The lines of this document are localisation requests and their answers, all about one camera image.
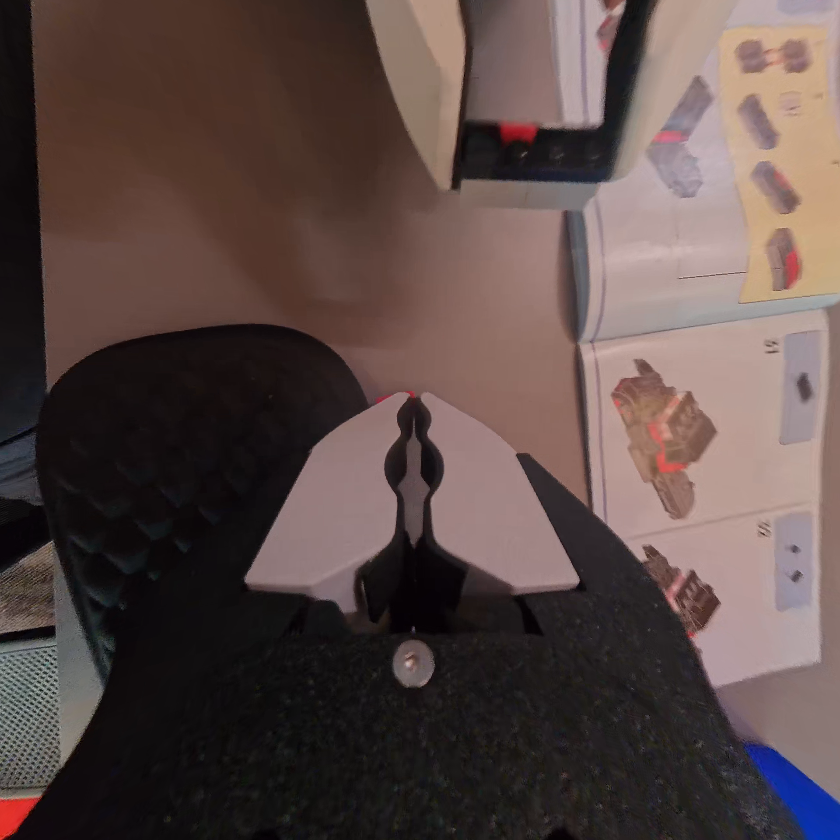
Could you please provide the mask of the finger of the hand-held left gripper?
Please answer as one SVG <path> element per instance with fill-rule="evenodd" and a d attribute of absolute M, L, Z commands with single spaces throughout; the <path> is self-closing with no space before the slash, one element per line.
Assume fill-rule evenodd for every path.
<path fill-rule="evenodd" d="M 458 180 L 488 207 L 580 210 L 602 184 L 628 174 L 721 34 L 734 2 L 553 2 L 561 127 L 616 131 L 602 183 Z"/>
<path fill-rule="evenodd" d="M 396 108 L 441 192 L 459 189 L 464 122 L 561 127 L 553 2 L 365 5 Z"/>

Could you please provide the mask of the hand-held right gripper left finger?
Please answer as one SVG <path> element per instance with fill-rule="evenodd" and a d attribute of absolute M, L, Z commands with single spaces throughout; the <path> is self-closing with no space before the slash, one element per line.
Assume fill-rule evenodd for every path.
<path fill-rule="evenodd" d="M 246 574 L 251 591 L 381 621 L 403 576 L 414 407 L 412 393 L 395 393 L 314 446 Z"/>

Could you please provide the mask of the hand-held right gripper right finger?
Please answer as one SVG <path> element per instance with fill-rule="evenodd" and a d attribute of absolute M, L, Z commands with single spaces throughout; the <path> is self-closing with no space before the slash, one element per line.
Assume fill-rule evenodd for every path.
<path fill-rule="evenodd" d="M 456 597 L 530 595 L 580 583 L 517 452 L 432 393 L 420 397 L 429 547 L 456 568 Z"/>

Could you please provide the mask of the small red black brick assembly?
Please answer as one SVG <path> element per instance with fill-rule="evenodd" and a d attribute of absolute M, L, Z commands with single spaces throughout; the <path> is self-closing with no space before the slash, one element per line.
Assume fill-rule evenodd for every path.
<path fill-rule="evenodd" d="M 428 486 L 421 475 L 422 449 L 415 433 L 417 398 L 414 392 L 394 392 L 376 405 L 394 403 L 397 433 L 385 455 L 384 471 L 396 499 L 396 529 L 415 547 L 423 532 L 424 500 Z"/>

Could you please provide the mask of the black toy brick model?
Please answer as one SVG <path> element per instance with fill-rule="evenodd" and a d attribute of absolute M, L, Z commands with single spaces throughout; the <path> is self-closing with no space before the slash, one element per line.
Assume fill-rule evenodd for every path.
<path fill-rule="evenodd" d="M 531 122 L 467 121 L 455 175 L 464 181 L 602 183 L 613 174 L 620 136 L 595 129 L 552 129 Z"/>

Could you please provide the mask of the grey desk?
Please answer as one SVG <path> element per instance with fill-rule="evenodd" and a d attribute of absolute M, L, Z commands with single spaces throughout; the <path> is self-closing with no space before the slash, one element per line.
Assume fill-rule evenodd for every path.
<path fill-rule="evenodd" d="M 559 211 L 440 193 L 364 2 L 36 2 L 49 383 L 120 340 L 267 322 L 537 445 L 583 488 Z"/>

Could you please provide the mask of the black mesh office chair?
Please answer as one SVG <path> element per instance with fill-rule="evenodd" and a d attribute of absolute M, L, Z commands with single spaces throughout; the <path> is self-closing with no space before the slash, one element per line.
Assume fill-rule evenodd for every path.
<path fill-rule="evenodd" d="M 116 343 L 59 378 L 38 421 L 38 480 L 102 685 L 127 611 L 370 404 L 327 344 L 270 324 Z"/>

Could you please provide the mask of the open instruction booklet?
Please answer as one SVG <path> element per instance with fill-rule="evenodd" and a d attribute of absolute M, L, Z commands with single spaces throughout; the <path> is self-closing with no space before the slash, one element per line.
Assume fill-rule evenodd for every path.
<path fill-rule="evenodd" d="M 634 168 L 566 217 L 591 504 L 714 687 L 821 659 L 838 2 L 737 2 Z"/>

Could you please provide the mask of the blue plastic bin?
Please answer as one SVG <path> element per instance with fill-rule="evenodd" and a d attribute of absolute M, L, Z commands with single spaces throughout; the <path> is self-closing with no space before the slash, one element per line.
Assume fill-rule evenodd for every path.
<path fill-rule="evenodd" d="M 755 742 L 746 742 L 744 747 L 807 839 L 839 838 L 838 800 L 771 747 Z"/>

